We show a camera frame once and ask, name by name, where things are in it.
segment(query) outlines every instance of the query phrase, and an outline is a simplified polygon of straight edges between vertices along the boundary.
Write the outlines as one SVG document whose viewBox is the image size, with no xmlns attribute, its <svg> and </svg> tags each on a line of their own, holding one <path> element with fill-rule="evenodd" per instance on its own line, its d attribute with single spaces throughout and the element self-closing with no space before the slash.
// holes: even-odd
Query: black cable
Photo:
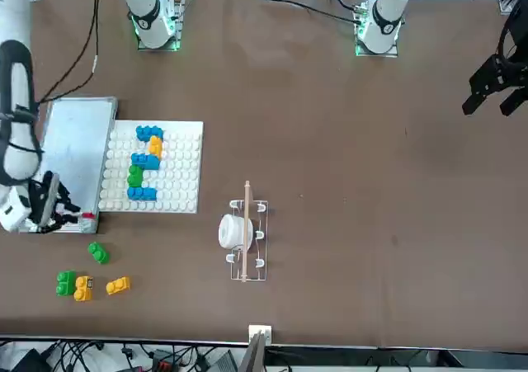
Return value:
<svg viewBox="0 0 528 372">
<path fill-rule="evenodd" d="M 178 362 L 179 360 L 182 359 L 182 357 L 187 354 L 187 352 L 192 349 L 193 347 L 192 346 L 189 346 L 189 347 L 186 347 L 184 349 L 180 349 L 176 352 L 173 352 L 172 354 L 169 354 L 168 356 L 164 356 L 162 359 L 158 360 L 158 365 L 157 365 L 157 368 L 155 370 L 153 370 L 153 372 L 157 372 L 158 371 L 158 366 L 159 366 L 159 363 L 162 362 L 162 361 L 165 361 L 166 359 L 168 359 L 169 357 L 172 357 L 172 356 L 175 356 L 175 355 L 178 355 L 180 354 L 182 351 L 183 351 L 183 354 L 181 354 L 181 356 L 179 356 L 178 358 L 176 358 L 176 362 Z"/>
<path fill-rule="evenodd" d="M 405 363 L 405 366 L 409 367 L 411 365 L 411 361 L 414 360 L 416 358 L 416 356 L 418 354 L 420 354 L 423 350 L 418 350 L 416 351 L 412 356 L 411 358 L 409 358 L 409 360 Z"/>
<path fill-rule="evenodd" d="M 66 79 L 68 77 L 68 75 L 73 71 L 73 69 L 81 61 L 81 58 L 84 56 L 84 54 L 85 54 L 85 52 L 87 50 L 87 47 L 88 47 L 88 45 L 90 43 L 90 40 L 92 38 L 92 33 L 93 33 L 94 27 L 95 27 L 95 31 L 96 31 L 96 58 L 94 59 L 94 65 L 92 67 L 92 72 L 88 76 L 87 80 L 84 81 L 81 85 L 79 85 L 77 87 L 74 87 L 73 89 L 71 89 L 71 90 L 69 90 L 69 91 L 67 91 L 65 93 L 61 93 L 58 96 L 55 96 L 53 98 L 48 98 L 51 95 L 51 93 L 53 93 L 54 90 L 59 86 L 59 84 L 62 83 L 64 81 L 64 79 Z M 64 97 L 64 96 L 68 95 L 69 93 L 76 92 L 80 88 L 86 86 L 86 84 L 88 82 L 90 82 L 90 80 L 92 80 L 92 78 L 93 78 L 93 73 L 95 71 L 95 66 L 96 66 L 96 63 L 97 63 L 97 56 L 98 55 L 99 55 L 99 0 L 93 0 L 93 14 L 92 14 L 92 21 L 91 21 L 91 24 L 90 24 L 90 30 L 88 32 L 88 37 L 86 39 L 86 42 L 84 43 L 84 46 L 81 49 L 81 53 L 79 53 L 78 57 L 75 59 L 73 64 L 69 67 L 69 69 L 64 73 L 64 75 L 37 102 L 37 106 L 39 106 L 40 104 L 45 103 L 45 102 L 50 102 L 50 101 L 53 101 L 53 100 L 57 100 L 57 99 L 59 99 L 61 97 Z"/>
<path fill-rule="evenodd" d="M 339 5 L 341 5 L 341 6 L 344 7 L 345 9 L 348 9 L 349 11 L 352 11 L 352 12 L 355 11 L 355 8 L 354 8 L 354 7 L 351 7 L 351 6 L 346 5 L 342 0 L 337 0 L 337 2 L 339 2 Z"/>
<path fill-rule="evenodd" d="M 77 361 L 79 360 L 79 361 L 81 361 L 82 367 L 84 368 L 85 372 L 90 372 L 90 370 L 86 366 L 86 363 L 84 362 L 84 357 L 83 357 L 83 354 L 82 354 L 88 347 L 90 347 L 90 344 L 89 343 L 86 344 L 84 346 L 84 348 L 82 348 L 83 345 L 79 345 L 79 343 L 75 343 L 74 346 L 72 346 L 71 343 L 69 343 L 68 345 L 69 345 L 69 348 L 72 351 L 72 353 L 75 354 L 75 361 L 73 362 L 73 364 L 72 364 L 71 358 L 70 358 L 71 370 L 75 369 L 75 365 L 77 364 Z"/>
<path fill-rule="evenodd" d="M 176 364 L 176 355 L 174 354 L 175 353 L 175 349 L 174 349 L 174 345 L 172 345 L 172 364 L 171 364 L 171 372 L 174 371 L 174 365 Z"/>
<path fill-rule="evenodd" d="M 216 349 L 218 349 L 218 347 L 217 346 L 213 346 L 208 351 L 206 351 L 204 354 L 200 354 L 200 352 L 196 348 L 195 349 L 196 350 L 196 361 L 195 361 L 195 363 L 192 365 L 192 367 L 187 372 L 191 372 L 194 368 L 196 368 L 196 366 L 198 365 L 198 360 L 200 358 L 206 358 L 206 356 L 208 356 L 209 353 L 211 353 L 212 351 L 214 351 Z"/>
<path fill-rule="evenodd" d="M 199 353 L 198 353 L 198 349 L 196 349 L 196 347 L 193 347 L 193 348 L 191 349 L 191 356 L 189 357 L 189 360 L 187 361 L 187 363 L 186 363 L 186 364 L 183 364 L 183 363 L 182 363 L 182 364 L 180 364 L 180 366 L 186 368 L 187 366 L 189 366 L 189 365 L 191 364 L 191 362 L 192 362 L 192 353 L 193 353 L 193 351 L 196 352 L 196 359 L 198 359 L 198 354 L 199 354 Z"/>
<path fill-rule="evenodd" d="M 276 358 L 278 358 L 279 360 L 284 361 L 284 363 L 286 364 L 286 369 L 284 369 L 285 372 L 286 372 L 286 371 L 288 371 L 288 372 L 292 372 L 290 363 L 288 362 L 288 360 L 287 360 L 283 355 L 281 355 L 280 353 L 276 353 L 276 352 L 272 352 L 272 355 L 274 355 L 274 356 L 275 356 Z"/>
<path fill-rule="evenodd" d="M 129 363 L 130 370 L 134 370 L 134 367 L 132 366 L 132 363 L 130 362 L 129 355 L 127 354 L 127 351 L 125 350 L 126 350 L 126 344 L 123 343 L 123 349 L 121 350 L 121 353 L 123 353 L 123 355 L 125 356 L 126 362 Z"/>
<path fill-rule="evenodd" d="M 150 358 L 150 359 L 153 359 L 154 358 L 154 352 L 153 351 L 146 351 L 145 350 L 145 347 L 140 344 L 139 346 L 141 346 L 141 350 L 144 351 L 144 353 Z"/>
<path fill-rule="evenodd" d="M 63 348 L 60 351 L 60 360 L 59 360 L 60 366 L 62 367 L 63 372 L 66 372 L 66 368 L 64 368 L 64 357 L 66 356 L 67 353 L 64 353 L 64 349 L 66 349 L 66 343 L 64 343 Z"/>
<path fill-rule="evenodd" d="M 358 26 L 361 25 L 361 22 L 358 21 L 358 20 L 348 19 L 346 17 L 341 17 L 341 16 L 333 15 L 332 13 L 320 11 L 319 9 L 316 9 L 314 7 L 309 7 L 308 5 L 304 5 L 303 3 L 300 3 L 300 2 L 295 2 L 295 1 L 290 1 L 290 0 L 272 0 L 272 1 L 291 3 L 291 4 L 296 5 L 298 7 L 303 7 L 304 9 L 307 9 L 309 11 L 320 13 L 321 15 L 328 16 L 328 17 L 331 17 L 331 18 L 336 19 L 336 20 L 346 21 L 348 23 L 356 24 Z"/>
</svg>

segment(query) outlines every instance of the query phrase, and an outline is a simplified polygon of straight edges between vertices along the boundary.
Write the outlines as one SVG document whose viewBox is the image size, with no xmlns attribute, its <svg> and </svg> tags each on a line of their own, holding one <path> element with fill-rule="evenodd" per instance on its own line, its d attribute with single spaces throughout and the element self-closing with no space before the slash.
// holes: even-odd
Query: blue lego brick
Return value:
<svg viewBox="0 0 528 372">
<path fill-rule="evenodd" d="M 156 155 L 145 155 L 144 153 L 132 153 L 130 163 L 144 170 L 159 170 L 159 159 Z"/>
<path fill-rule="evenodd" d="M 156 155 L 147 155 L 145 170 L 159 170 L 159 159 Z"/>
<path fill-rule="evenodd" d="M 146 170 L 145 166 L 147 165 L 148 157 L 144 153 L 132 153 L 130 155 L 130 161 L 132 166 L 137 166 Z"/>
<path fill-rule="evenodd" d="M 154 188 L 143 188 L 143 200 L 156 201 L 156 190 Z"/>
<path fill-rule="evenodd" d="M 129 188 L 126 192 L 130 200 L 156 201 L 156 190 L 154 188 Z"/>
<path fill-rule="evenodd" d="M 135 133 L 138 136 L 138 140 L 143 141 L 144 143 L 150 141 L 150 137 L 153 135 L 163 140 L 163 130 L 157 126 L 138 126 L 135 128 Z"/>
</svg>

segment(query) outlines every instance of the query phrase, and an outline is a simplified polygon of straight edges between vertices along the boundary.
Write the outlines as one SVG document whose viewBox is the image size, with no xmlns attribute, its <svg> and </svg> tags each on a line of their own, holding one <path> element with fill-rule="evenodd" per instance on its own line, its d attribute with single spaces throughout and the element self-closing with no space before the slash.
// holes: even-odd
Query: wooden stick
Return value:
<svg viewBox="0 0 528 372">
<path fill-rule="evenodd" d="M 248 279 L 248 226 L 249 226 L 249 205 L 253 202 L 253 192 L 249 181 L 244 185 L 244 236 L 242 254 L 242 282 Z"/>
</svg>

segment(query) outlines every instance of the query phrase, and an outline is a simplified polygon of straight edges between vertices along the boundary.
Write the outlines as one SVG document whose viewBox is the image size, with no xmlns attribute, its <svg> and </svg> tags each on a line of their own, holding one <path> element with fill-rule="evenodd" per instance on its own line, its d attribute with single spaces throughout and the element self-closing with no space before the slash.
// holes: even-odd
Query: green lego brick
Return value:
<svg viewBox="0 0 528 372">
<path fill-rule="evenodd" d="M 131 188 L 140 188 L 143 182 L 143 169 L 134 164 L 130 166 L 127 182 Z"/>
<path fill-rule="evenodd" d="M 93 255 L 93 259 L 101 264 L 108 263 L 110 254 L 99 243 L 92 243 L 88 246 L 88 251 Z"/>
<path fill-rule="evenodd" d="M 69 296 L 75 292 L 75 271 L 60 271 L 57 275 L 57 295 Z"/>
</svg>

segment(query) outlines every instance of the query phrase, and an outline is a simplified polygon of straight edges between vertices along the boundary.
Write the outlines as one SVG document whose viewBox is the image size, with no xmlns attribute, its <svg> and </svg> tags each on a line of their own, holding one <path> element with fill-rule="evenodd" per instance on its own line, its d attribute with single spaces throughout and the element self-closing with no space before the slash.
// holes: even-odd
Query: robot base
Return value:
<svg viewBox="0 0 528 372">
<path fill-rule="evenodd" d="M 369 20 L 367 2 L 363 2 L 360 8 L 362 9 L 361 11 L 354 13 L 354 20 L 359 20 L 361 21 L 361 24 L 365 24 Z M 393 47 L 388 52 L 383 54 L 372 53 L 370 50 L 368 50 L 357 37 L 363 31 L 363 26 L 354 25 L 354 35 L 356 36 L 356 56 L 398 57 L 398 33 L 400 27 L 403 24 L 405 24 L 405 20 L 402 18 L 402 24 L 396 30 L 396 38 L 394 39 Z"/>
<path fill-rule="evenodd" d="M 174 0 L 167 0 L 169 17 L 166 20 L 167 27 L 170 30 L 174 30 L 174 36 L 171 36 L 165 45 L 152 49 L 148 48 L 139 38 L 138 31 L 135 28 L 136 25 L 132 21 L 132 27 L 134 27 L 136 38 L 138 41 L 138 51 L 147 52 L 177 52 L 182 44 L 182 27 L 183 27 L 183 15 L 185 11 L 185 1 L 175 2 Z"/>
</svg>

